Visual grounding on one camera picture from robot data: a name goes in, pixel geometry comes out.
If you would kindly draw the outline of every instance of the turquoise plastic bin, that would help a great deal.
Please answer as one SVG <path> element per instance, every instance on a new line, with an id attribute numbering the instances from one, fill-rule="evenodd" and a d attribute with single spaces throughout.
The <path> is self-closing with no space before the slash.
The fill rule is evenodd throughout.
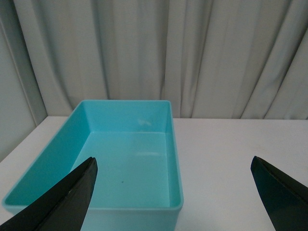
<path id="1" fill-rule="evenodd" d="M 82 101 L 3 206 L 17 214 L 90 156 L 98 175 L 82 230 L 174 230 L 183 193 L 168 101 Z"/>

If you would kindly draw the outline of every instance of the white curtain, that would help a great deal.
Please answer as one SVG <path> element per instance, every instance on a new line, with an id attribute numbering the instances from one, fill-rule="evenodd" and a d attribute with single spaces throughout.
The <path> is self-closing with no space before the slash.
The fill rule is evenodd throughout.
<path id="1" fill-rule="evenodd" d="M 48 115 L 170 100 L 174 117 L 308 118 L 307 0 L 14 0 Z"/>

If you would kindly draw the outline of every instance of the white table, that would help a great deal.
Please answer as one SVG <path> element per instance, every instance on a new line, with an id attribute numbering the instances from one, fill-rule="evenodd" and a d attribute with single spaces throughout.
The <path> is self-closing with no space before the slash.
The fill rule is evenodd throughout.
<path id="1" fill-rule="evenodd" d="M 47 117 L 0 163 L 0 199 L 66 117 Z M 255 155 L 308 186 L 308 121 L 174 119 L 184 206 L 177 231 L 274 231 L 250 164 Z M 0 207 L 0 224 L 12 217 Z"/>

